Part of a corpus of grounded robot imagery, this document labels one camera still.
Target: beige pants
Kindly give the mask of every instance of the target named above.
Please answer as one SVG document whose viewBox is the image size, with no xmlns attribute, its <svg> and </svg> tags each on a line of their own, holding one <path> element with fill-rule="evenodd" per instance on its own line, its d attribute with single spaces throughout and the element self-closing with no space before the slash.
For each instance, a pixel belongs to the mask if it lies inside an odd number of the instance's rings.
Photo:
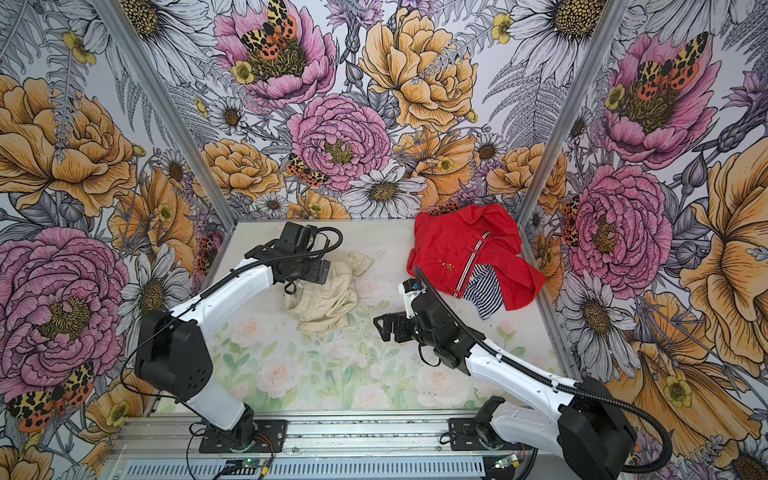
<svg viewBox="0 0 768 480">
<path fill-rule="evenodd" d="M 324 259 L 331 262 L 324 285 L 299 280 L 296 293 L 285 295 L 286 310 L 300 321 L 300 332 L 318 333 L 349 326 L 346 314 L 357 306 L 354 277 L 362 275 L 373 263 L 372 258 L 362 253 L 338 250 Z"/>
</svg>

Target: metal post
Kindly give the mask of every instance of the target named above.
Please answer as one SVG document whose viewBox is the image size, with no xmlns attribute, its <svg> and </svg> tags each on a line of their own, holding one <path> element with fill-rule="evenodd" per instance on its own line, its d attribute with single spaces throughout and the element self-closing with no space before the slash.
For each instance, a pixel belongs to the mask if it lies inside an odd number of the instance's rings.
<svg viewBox="0 0 768 480">
<path fill-rule="evenodd" d="M 598 70 L 608 50 L 611 48 L 611 42 L 617 34 L 621 20 L 629 8 L 629 3 L 630 0 L 608 0 L 603 7 L 603 14 L 600 17 L 598 26 L 594 30 L 592 42 L 587 49 L 587 55 L 574 76 L 571 89 L 568 91 L 568 96 L 565 98 L 565 103 L 560 110 L 560 116 L 558 116 L 554 123 L 554 128 L 549 134 L 544 151 L 541 153 L 541 163 L 539 163 L 536 173 L 531 179 L 531 185 L 525 193 L 523 204 L 516 214 L 515 218 L 518 223 L 525 224 L 531 216 L 533 207 L 538 202 L 538 198 L 544 190 L 544 185 L 547 183 L 547 177 L 549 177 L 558 160 L 563 142 L 565 142 L 565 138 L 568 136 L 568 132 L 576 120 L 579 104 L 587 94 L 590 83 L 594 79 L 594 73 Z"/>
<path fill-rule="evenodd" d="M 203 160 L 192 134 L 187 129 L 184 118 L 181 117 L 174 101 L 165 89 L 163 79 L 147 57 L 144 43 L 134 30 L 128 16 L 125 15 L 120 0 L 97 0 L 91 3 L 104 22 L 112 39 L 125 56 L 133 71 L 134 80 L 144 89 L 150 101 L 160 114 L 165 127 L 173 135 L 179 150 L 189 162 L 192 171 L 200 181 L 200 185 L 208 195 L 211 205 L 226 232 L 234 230 L 237 220 L 232 213 L 226 197 L 210 173 L 208 165 Z"/>
</svg>

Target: striped fabric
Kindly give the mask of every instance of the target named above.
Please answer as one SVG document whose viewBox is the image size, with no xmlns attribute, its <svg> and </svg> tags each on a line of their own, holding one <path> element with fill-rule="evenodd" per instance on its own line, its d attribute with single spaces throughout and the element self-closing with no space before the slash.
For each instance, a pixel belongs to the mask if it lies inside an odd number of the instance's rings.
<svg viewBox="0 0 768 480">
<path fill-rule="evenodd" d="M 464 291 L 464 298 L 475 304 L 483 320 L 487 320 L 504 305 L 502 287 L 498 284 L 492 265 L 475 265 Z"/>
</svg>

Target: red garment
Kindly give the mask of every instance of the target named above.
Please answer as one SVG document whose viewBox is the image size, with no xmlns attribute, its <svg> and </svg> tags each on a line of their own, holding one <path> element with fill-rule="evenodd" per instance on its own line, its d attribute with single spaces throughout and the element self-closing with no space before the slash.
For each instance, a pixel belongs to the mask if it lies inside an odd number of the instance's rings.
<svg viewBox="0 0 768 480">
<path fill-rule="evenodd" d="M 408 273 L 418 265 L 441 292 L 462 298 L 476 263 L 494 267 L 507 310 L 528 305 L 547 277 L 518 257 L 518 225 L 499 204 L 470 205 L 452 214 L 416 216 Z"/>
</svg>

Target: clothing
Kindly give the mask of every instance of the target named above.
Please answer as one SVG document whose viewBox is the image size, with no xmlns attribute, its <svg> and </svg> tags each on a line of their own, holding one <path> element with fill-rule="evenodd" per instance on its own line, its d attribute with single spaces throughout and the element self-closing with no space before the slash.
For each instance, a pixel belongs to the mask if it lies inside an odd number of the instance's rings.
<svg viewBox="0 0 768 480">
<path fill-rule="evenodd" d="M 528 305 L 547 278 L 518 257 L 517 223 L 499 204 L 470 205 L 450 214 L 416 216 L 408 273 L 418 265 L 436 289 L 462 298 L 475 264 L 493 266 L 507 310 Z"/>
<path fill-rule="evenodd" d="M 504 305 L 502 286 L 498 283 L 492 265 L 478 263 L 464 290 L 464 298 L 478 309 L 480 320 L 487 320 Z"/>
<path fill-rule="evenodd" d="M 331 262 L 324 285 L 299 280 L 296 292 L 285 295 L 286 310 L 300 321 L 301 332 L 319 333 L 349 326 L 346 314 L 357 306 L 354 277 L 362 275 L 373 263 L 372 258 L 362 253 L 338 250 L 324 259 Z"/>
</svg>

